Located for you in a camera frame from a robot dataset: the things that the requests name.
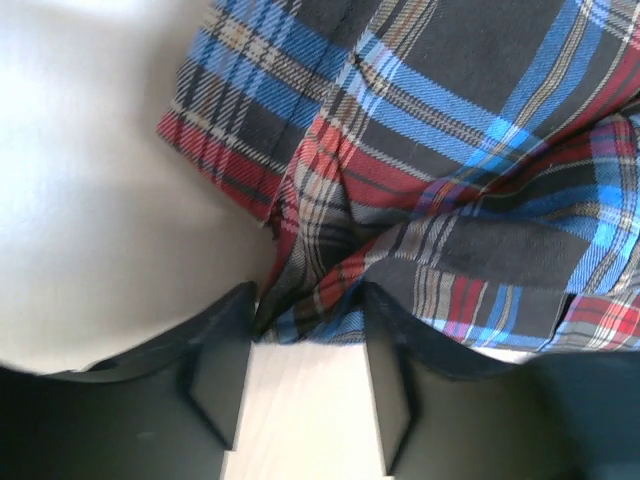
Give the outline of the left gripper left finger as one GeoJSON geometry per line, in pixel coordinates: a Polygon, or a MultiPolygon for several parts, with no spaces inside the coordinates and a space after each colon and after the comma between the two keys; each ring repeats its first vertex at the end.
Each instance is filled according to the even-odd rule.
{"type": "Polygon", "coordinates": [[[232,450],[256,285],[81,372],[1,371],[5,479],[217,479],[232,450]]]}

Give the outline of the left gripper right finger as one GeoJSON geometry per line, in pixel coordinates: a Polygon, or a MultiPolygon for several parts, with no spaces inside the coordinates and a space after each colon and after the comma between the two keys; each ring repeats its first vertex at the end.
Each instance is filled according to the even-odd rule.
{"type": "Polygon", "coordinates": [[[384,467],[397,479],[635,479],[639,357],[521,364],[475,352],[374,283],[363,317],[384,467]]]}

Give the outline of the plaid long sleeve shirt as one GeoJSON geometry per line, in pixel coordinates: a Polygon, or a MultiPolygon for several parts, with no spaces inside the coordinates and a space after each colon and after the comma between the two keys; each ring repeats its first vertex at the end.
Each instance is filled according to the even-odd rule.
{"type": "Polygon", "coordinates": [[[274,233],[259,340],[639,346],[635,1],[216,1],[158,132],[274,233]]]}

